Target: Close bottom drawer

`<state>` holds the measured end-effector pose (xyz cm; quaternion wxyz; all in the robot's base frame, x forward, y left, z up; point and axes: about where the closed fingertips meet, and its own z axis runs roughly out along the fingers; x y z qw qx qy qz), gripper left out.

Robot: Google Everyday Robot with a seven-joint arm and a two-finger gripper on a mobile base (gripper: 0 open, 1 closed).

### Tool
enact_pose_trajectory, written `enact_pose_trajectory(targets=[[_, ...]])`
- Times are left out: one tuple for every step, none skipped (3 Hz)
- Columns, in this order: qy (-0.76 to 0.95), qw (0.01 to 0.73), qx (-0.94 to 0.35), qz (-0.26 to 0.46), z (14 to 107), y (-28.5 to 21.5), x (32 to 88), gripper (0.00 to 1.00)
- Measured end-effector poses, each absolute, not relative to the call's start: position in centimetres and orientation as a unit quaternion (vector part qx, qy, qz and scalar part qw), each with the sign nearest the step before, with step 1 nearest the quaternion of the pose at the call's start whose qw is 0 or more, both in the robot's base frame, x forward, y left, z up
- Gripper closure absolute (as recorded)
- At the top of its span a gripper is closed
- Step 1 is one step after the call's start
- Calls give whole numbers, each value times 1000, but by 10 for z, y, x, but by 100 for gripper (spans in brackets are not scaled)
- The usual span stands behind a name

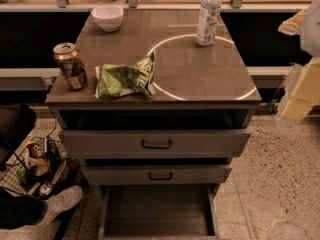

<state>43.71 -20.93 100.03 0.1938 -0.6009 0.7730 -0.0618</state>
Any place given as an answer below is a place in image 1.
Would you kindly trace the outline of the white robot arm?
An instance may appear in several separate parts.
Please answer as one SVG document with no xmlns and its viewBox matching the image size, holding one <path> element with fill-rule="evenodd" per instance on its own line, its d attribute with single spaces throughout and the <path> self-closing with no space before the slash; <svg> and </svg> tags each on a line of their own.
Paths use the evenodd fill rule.
<svg viewBox="0 0 320 240">
<path fill-rule="evenodd" d="M 299 35 L 300 48 L 311 55 L 305 65 L 293 66 L 285 83 L 285 96 L 278 106 L 281 120 L 299 122 L 320 103 L 320 0 L 283 21 L 278 31 Z"/>
</svg>

